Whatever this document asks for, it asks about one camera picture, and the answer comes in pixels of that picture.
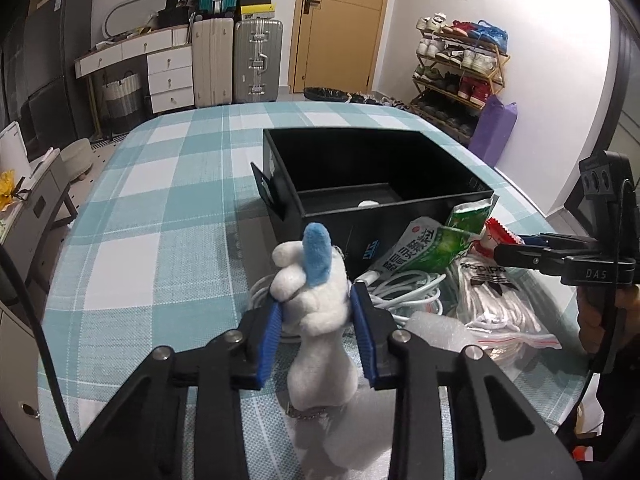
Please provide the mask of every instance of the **red and white package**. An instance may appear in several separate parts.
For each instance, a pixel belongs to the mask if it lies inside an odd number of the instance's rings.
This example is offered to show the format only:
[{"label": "red and white package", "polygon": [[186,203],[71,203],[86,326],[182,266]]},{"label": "red and white package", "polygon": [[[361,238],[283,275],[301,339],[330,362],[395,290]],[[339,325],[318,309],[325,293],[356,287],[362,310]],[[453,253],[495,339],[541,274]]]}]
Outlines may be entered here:
[{"label": "red and white package", "polygon": [[484,232],[479,240],[471,244],[470,252],[479,254],[489,260],[494,259],[494,249],[498,244],[524,245],[522,239],[509,231],[495,218],[489,218],[484,223]]}]

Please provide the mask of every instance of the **stool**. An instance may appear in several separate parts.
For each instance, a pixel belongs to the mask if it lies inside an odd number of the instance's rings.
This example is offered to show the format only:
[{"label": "stool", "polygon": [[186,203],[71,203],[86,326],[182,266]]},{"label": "stool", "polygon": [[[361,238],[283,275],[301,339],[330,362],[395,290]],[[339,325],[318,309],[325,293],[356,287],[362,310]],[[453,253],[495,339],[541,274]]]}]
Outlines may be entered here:
[{"label": "stool", "polygon": [[65,163],[69,180],[84,178],[84,174],[89,171],[94,163],[94,152],[91,149],[89,139],[79,139],[72,142],[60,152],[62,162]]}]

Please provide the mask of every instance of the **purple bag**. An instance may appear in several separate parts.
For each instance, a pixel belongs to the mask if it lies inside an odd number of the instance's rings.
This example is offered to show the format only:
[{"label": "purple bag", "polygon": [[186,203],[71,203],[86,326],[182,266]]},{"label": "purple bag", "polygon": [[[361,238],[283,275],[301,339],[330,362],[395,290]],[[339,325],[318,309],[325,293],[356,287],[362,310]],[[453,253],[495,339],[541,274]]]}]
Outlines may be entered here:
[{"label": "purple bag", "polygon": [[517,118],[516,103],[505,106],[497,96],[489,97],[471,137],[469,151],[488,166],[494,167],[511,136]]}]

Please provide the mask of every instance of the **red shoe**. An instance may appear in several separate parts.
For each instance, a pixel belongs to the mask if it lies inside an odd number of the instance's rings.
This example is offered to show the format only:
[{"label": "red shoe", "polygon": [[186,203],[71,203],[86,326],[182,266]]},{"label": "red shoe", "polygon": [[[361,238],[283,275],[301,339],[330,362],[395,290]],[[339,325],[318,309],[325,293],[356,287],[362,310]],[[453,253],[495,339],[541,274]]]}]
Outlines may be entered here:
[{"label": "red shoe", "polygon": [[451,25],[452,34],[457,36],[465,36],[468,38],[468,32],[470,30],[476,30],[478,28],[475,23],[471,22],[459,22],[458,20],[453,20],[453,25]]},{"label": "red shoe", "polygon": [[491,95],[491,87],[487,82],[479,82],[474,86],[474,91],[469,99],[473,104],[478,106],[484,106],[486,100]]},{"label": "red shoe", "polygon": [[469,99],[474,91],[473,79],[470,77],[463,77],[460,81],[460,90],[458,90],[458,97],[463,99]]}]

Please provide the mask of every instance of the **plaid tablecloth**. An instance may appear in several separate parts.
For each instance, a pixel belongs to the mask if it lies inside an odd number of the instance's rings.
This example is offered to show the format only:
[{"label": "plaid tablecloth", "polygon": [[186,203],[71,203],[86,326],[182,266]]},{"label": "plaid tablecloth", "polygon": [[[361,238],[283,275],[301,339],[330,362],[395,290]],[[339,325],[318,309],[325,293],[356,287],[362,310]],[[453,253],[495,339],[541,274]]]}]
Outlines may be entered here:
[{"label": "plaid tablecloth", "polygon": [[[279,102],[191,110],[146,122],[118,147],[80,208],[47,301],[44,331],[77,436],[155,346],[196,348],[238,325],[248,287],[271,272],[275,245],[250,162],[262,161],[264,128],[293,126],[420,130],[497,191],[494,216],[506,226],[521,234],[551,231],[494,170],[434,126],[394,108]],[[584,382],[577,307],[572,288],[533,273],[530,279],[536,311],[564,349],[536,352],[510,375],[553,428]],[[308,472],[308,449],[300,449],[296,425],[276,396],[286,387],[291,352],[284,352],[263,391],[242,393],[254,479],[290,480]],[[38,386],[42,431],[56,472],[69,447],[42,368]],[[193,475],[193,401],[190,396],[185,478]]]}]

